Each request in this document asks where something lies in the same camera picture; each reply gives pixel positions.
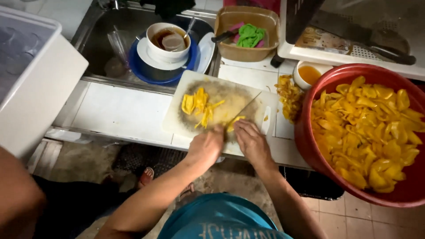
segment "stainless steel sink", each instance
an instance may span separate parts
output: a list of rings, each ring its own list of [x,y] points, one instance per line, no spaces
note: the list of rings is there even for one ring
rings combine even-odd
[[[169,20],[162,20],[155,15],[152,5],[141,7],[138,3],[128,2],[128,8],[102,10],[98,6],[97,0],[94,0],[71,41],[89,62],[82,80],[173,95],[176,85],[167,87],[148,84],[139,80],[132,73],[127,74],[126,77],[108,77],[105,65],[114,57],[114,53],[107,34],[117,28],[128,31],[131,38],[135,40],[136,36],[146,31],[154,23],[169,22],[186,29],[192,16],[195,16],[196,21],[191,35],[198,43],[206,33],[214,31],[216,16],[214,11],[187,10]],[[218,75],[220,59],[216,48],[206,74],[215,77]]]

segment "floor mat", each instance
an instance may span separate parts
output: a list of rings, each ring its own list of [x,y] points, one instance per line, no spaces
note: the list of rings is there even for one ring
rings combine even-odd
[[[157,178],[177,165],[186,154],[185,151],[131,143],[121,148],[112,169],[130,171],[140,177],[146,167],[151,167]]]

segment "white plate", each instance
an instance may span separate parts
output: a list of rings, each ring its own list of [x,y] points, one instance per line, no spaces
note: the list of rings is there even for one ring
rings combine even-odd
[[[209,32],[199,41],[198,53],[196,55],[193,71],[201,74],[207,71],[214,54],[215,43],[211,41],[212,37],[214,37],[214,33]]]
[[[171,71],[176,70],[187,62],[187,59],[189,58],[189,54],[187,54],[183,60],[176,62],[176,63],[168,63],[165,61],[159,61],[152,58],[152,53],[150,52],[149,48],[147,47],[147,38],[142,38],[139,43],[137,44],[137,54],[139,54],[139,57],[148,65],[165,71]]]

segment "white cutting board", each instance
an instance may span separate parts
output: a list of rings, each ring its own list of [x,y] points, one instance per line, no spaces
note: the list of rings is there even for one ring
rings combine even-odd
[[[209,126],[212,126],[214,123],[218,123],[220,120],[225,122],[230,121],[244,108],[246,104],[248,104],[250,100],[252,100],[258,93],[261,92],[255,101],[251,103],[252,105],[250,104],[251,107],[249,108],[251,110],[248,109],[248,111],[251,112],[251,114],[249,114],[249,117],[251,118],[251,121],[256,123],[261,132],[266,135],[266,138],[272,137],[272,131],[276,121],[276,109],[278,105],[277,94],[189,70],[184,71],[183,75],[181,76],[180,82],[177,86],[173,99],[171,100],[168,111],[164,120],[162,121],[162,129],[164,131],[192,139],[204,130],[204,128],[200,125],[197,129],[195,129],[194,122],[185,121],[184,117],[188,116],[182,113],[181,110],[181,102],[183,100],[184,94],[192,94],[192,92],[188,92],[189,88],[196,91],[200,86],[203,87],[202,84],[219,85],[220,88],[218,89],[220,93],[218,94],[221,94],[221,96],[223,96],[223,94],[226,95],[224,96],[225,98],[214,97],[214,91],[216,88],[204,87],[206,93],[210,95],[209,102],[212,104],[222,99],[225,100],[222,105],[219,105],[214,110],[214,120],[213,122],[208,122]],[[229,138],[234,138],[234,133],[229,133]],[[239,145],[234,140],[225,144],[223,153],[243,156]]]

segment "black knife handle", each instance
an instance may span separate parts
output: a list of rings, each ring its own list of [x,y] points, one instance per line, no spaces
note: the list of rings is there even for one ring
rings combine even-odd
[[[231,31],[226,31],[226,32],[224,32],[224,33],[222,33],[222,34],[220,34],[216,37],[212,37],[211,41],[214,42],[214,43],[219,43],[219,42],[222,42],[222,41],[226,40],[227,38],[234,36],[234,35],[236,35],[236,33],[233,33]]]
[[[416,57],[407,55],[406,53],[395,48],[378,45],[374,42],[369,42],[367,46],[369,47],[370,51],[378,53],[379,55],[393,60],[396,63],[403,65],[413,65],[416,63]]]

